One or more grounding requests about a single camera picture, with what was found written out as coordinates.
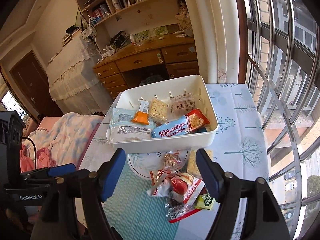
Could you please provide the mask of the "pastel floral blanket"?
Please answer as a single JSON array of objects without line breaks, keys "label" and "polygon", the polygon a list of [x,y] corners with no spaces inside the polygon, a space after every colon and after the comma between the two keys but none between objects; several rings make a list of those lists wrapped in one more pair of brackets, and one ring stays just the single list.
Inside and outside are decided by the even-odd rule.
[{"label": "pastel floral blanket", "polygon": [[69,163],[78,169],[103,118],[70,112],[53,118],[50,129],[38,127],[22,142],[21,172]]}]

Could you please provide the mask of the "white lace covered furniture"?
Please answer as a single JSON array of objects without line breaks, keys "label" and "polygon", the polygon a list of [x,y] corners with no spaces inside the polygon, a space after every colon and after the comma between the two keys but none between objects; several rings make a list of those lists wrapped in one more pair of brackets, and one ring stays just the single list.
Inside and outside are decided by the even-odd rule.
[{"label": "white lace covered furniture", "polygon": [[113,99],[93,71],[99,59],[95,44],[76,33],[48,65],[49,93],[64,114],[105,114],[112,105]]}]

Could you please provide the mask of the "brown wooden door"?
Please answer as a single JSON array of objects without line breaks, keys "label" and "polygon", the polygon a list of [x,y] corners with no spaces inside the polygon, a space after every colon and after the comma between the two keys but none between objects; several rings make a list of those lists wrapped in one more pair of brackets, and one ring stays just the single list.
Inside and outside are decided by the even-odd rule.
[{"label": "brown wooden door", "polygon": [[50,96],[48,77],[32,51],[11,68],[10,74],[20,91],[37,111],[37,117],[63,115]]}]

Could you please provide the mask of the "white curtain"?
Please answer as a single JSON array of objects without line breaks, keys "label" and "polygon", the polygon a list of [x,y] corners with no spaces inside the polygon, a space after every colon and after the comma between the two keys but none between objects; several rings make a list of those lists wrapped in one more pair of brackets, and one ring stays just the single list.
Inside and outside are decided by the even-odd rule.
[{"label": "white curtain", "polygon": [[236,0],[185,0],[200,75],[206,83],[237,83],[240,30]]}]

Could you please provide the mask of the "green small snack packet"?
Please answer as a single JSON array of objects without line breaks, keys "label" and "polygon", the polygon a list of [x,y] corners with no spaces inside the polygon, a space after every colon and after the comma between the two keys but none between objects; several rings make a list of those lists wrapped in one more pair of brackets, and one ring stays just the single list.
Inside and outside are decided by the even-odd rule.
[{"label": "green small snack packet", "polygon": [[207,192],[200,194],[194,203],[196,209],[212,210],[215,203],[215,199]]}]

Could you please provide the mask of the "red clear barcode packet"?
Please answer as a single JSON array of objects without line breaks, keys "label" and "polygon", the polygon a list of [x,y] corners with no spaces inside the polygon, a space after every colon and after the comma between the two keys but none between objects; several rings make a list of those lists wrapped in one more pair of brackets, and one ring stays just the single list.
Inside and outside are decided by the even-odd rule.
[{"label": "red clear barcode packet", "polygon": [[180,220],[183,220],[191,215],[194,215],[200,212],[200,209],[197,209],[193,206],[179,203],[174,199],[166,198],[165,201],[165,215],[169,223],[176,223]]}]

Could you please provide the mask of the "clear packet printed label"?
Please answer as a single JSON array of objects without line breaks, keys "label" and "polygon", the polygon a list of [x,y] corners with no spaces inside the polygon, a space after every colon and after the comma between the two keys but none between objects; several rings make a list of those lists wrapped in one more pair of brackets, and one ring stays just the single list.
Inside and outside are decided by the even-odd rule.
[{"label": "clear packet printed label", "polygon": [[192,93],[170,97],[170,114],[172,118],[179,118],[193,109],[196,109],[196,100]]}]

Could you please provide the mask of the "clear bag yellow rice crisp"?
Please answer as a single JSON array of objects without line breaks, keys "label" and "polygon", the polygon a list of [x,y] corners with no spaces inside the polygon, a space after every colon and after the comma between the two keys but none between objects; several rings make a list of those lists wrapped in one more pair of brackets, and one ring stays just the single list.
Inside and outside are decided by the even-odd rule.
[{"label": "clear bag yellow rice crisp", "polygon": [[202,179],[199,168],[196,164],[196,150],[190,150],[187,164],[187,173],[196,178]]}]

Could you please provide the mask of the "white plastic storage bin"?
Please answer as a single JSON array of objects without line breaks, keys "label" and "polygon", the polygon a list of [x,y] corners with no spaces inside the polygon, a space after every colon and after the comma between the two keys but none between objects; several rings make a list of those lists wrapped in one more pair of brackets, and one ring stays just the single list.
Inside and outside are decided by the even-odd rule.
[{"label": "white plastic storage bin", "polygon": [[121,93],[106,132],[127,154],[210,146],[219,125],[200,75],[179,77]]}]

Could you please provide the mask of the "clear bag white puffed snack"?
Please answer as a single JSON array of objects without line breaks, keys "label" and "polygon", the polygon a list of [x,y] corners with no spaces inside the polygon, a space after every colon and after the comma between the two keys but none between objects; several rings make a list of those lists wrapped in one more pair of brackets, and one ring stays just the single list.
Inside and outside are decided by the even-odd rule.
[{"label": "clear bag white puffed snack", "polygon": [[167,122],[168,106],[161,100],[153,99],[149,107],[150,118],[159,124]]}]

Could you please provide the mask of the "red white cooele biscuit packet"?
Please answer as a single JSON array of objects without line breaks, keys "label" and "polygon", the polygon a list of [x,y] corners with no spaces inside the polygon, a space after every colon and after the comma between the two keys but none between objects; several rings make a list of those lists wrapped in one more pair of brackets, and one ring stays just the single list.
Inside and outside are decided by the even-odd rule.
[{"label": "red white cooele biscuit packet", "polygon": [[164,170],[150,171],[152,187],[146,192],[149,197],[169,197],[174,173]]}]

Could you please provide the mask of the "orange white snack packet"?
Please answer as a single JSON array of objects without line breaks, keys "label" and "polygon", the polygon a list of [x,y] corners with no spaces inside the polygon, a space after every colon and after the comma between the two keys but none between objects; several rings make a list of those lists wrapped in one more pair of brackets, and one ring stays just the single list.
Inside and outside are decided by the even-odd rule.
[{"label": "orange white snack packet", "polygon": [[136,111],[135,116],[131,121],[141,125],[149,125],[150,102],[143,99],[139,99],[138,102],[139,102],[138,110]]}]

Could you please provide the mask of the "clear bag walnut snack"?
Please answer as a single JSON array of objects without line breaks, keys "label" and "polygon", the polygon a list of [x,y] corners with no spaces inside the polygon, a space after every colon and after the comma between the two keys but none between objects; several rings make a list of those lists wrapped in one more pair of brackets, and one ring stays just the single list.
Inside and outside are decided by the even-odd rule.
[{"label": "clear bag walnut snack", "polygon": [[182,168],[182,161],[177,154],[166,153],[163,157],[163,170],[173,171]]}]

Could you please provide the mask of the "white red dongzao snack bag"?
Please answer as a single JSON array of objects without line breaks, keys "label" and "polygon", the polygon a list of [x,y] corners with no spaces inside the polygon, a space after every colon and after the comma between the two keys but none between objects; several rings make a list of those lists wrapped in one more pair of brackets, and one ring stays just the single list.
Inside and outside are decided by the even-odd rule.
[{"label": "white red dongzao snack bag", "polygon": [[204,181],[188,173],[169,176],[169,197],[179,203],[193,205],[204,188]]}]

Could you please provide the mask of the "blue russian cookie package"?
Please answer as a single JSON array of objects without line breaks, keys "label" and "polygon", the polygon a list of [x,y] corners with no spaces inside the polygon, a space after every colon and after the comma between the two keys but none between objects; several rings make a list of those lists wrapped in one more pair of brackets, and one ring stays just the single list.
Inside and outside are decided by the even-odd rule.
[{"label": "blue russian cookie package", "polygon": [[177,120],[164,123],[151,132],[152,138],[167,138],[194,133],[199,128],[210,124],[207,117],[196,108]]}]

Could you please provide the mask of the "long white snack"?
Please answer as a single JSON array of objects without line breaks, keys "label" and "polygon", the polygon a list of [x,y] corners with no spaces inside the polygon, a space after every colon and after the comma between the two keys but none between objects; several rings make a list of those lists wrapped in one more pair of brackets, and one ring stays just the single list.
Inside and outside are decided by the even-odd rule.
[{"label": "long white snack", "polygon": [[156,124],[151,119],[148,120],[148,125],[132,122],[135,113],[135,110],[113,108],[107,133],[107,139],[110,144],[151,139],[151,132],[156,127]]}]

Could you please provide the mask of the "wooden desk with drawers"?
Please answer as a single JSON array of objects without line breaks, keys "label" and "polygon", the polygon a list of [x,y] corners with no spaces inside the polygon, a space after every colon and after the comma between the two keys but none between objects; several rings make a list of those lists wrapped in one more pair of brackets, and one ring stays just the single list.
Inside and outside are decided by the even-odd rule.
[{"label": "wooden desk with drawers", "polygon": [[93,67],[111,98],[147,83],[199,74],[194,38],[168,34],[128,45]]}]

